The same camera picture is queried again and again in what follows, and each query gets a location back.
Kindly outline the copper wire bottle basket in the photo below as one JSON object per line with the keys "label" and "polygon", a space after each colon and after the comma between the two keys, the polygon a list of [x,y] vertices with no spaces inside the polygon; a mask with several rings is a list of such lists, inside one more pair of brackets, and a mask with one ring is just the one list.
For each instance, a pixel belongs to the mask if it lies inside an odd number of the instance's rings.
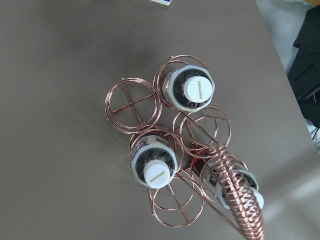
{"label": "copper wire bottle basket", "polygon": [[[158,135],[173,148],[178,164],[171,182],[159,189],[147,189],[152,216],[166,228],[186,228],[205,211],[210,210],[224,219],[247,240],[263,240],[265,227],[256,196],[243,174],[233,170],[235,164],[246,163],[228,151],[231,141],[231,121],[217,107],[207,105],[197,112],[178,110],[170,106],[162,92],[165,77],[186,65],[205,68],[199,58],[181,54],[169,57],[159,66],[153,79],[123,78],[111,87],[105,98],[105,113],[115,129],[129,135],[130,150],[143,136]],[[230,209],[224,208],[210,192],[206,192],[194,171],[199,160],[217,164],[216,178]]]}

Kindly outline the tea bottle middle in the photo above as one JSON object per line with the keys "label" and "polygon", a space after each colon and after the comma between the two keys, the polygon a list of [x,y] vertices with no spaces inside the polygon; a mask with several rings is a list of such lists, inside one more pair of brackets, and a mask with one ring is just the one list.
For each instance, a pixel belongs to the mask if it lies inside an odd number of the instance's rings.
{"label": "tea bottle middle", "polygon": [[130,165],[137,182],[150,188],[168,185],[178,170],[172,146],[159,135],[139,138],[130,150]]}

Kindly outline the tea bottle rear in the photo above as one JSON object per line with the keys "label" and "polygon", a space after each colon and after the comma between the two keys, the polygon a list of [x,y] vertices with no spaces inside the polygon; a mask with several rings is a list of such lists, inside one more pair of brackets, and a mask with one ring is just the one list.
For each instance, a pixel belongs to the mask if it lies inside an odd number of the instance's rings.
{"label": "tea bottle rear", "polygon": [[211,103],[215,88],[206,68],[187,64],[168,73],[162,94],[173,108],[194,113]]}

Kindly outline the black case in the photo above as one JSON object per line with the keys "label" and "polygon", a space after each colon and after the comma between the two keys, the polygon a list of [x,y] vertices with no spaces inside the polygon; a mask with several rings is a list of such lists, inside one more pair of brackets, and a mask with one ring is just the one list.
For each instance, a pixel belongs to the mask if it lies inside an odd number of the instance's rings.
{"label": "black case", "polygon": [[320,124],[320,7],[307,11],[293,43],[298,49],[287,78],[303,116]]}

